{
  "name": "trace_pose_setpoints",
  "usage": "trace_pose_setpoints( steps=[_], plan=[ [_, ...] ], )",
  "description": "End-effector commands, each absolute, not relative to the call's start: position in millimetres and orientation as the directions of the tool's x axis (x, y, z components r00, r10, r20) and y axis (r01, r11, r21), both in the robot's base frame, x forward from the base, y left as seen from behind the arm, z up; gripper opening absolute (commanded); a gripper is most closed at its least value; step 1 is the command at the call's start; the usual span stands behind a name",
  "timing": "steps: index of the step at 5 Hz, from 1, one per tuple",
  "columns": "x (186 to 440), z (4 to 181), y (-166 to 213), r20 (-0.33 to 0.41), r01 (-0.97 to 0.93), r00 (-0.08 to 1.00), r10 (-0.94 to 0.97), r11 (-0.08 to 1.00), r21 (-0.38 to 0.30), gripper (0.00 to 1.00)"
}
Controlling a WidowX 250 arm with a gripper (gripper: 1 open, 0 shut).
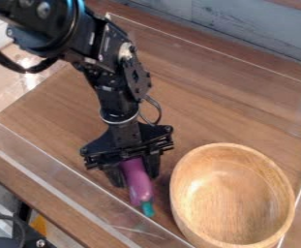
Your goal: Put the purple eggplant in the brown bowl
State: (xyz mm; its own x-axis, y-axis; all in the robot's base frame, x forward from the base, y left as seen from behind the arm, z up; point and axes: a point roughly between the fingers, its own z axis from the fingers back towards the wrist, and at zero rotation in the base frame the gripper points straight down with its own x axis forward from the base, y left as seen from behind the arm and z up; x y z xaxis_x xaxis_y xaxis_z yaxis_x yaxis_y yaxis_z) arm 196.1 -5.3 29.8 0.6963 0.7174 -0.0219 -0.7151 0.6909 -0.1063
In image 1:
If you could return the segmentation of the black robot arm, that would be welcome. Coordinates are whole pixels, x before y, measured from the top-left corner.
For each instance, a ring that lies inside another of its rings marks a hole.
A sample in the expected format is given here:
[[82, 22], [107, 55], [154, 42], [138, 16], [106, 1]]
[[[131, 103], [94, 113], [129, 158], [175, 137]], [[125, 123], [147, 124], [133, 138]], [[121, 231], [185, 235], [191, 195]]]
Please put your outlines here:
[[147, 121], [139, 104], [150, 100], [150, 73], [125, 31], [95, 15], [83, 0], [0, 0], [6, 35], [41, 62], [22, 67], [0, 51], [0, 65], [20, 74], [37, 74], [57, 61], [81, 72], [97, 93], [103, 134], [79, 148], [87, 169], [102, 171], [122, 187], [121, 163], [138, 158], [147, 177], [158, 176], [159, 156], [173, 148], [169, 125]]

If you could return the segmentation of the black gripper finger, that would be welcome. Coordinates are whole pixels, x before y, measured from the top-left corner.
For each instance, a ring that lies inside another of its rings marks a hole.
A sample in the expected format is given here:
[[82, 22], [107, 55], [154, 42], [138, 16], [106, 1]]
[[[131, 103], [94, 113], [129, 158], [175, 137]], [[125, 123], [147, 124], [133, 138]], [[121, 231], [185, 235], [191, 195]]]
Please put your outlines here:
[[143, 157], [145, 171], [150, 179], [157, 178], [159, 172], [159, 155], [153, 154]]
[[103, 167], [103, 173], [107, 178], [109, 183], [117, 187], [125, 187], [123, 175], [117, 164], [110, 164]]

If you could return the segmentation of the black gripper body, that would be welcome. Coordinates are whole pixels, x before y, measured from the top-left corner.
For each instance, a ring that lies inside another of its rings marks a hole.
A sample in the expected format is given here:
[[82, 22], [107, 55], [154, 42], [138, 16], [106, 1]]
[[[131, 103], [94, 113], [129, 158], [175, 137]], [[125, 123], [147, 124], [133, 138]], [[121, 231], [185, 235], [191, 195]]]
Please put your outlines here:
[[121, 161], [142, 157], [145, 164], [159, 162], [173, 148], [173, 127], [135, 122], [125, 127], [110, 125], [102, 135], [79, 148], [85, 168], [103, 170]]

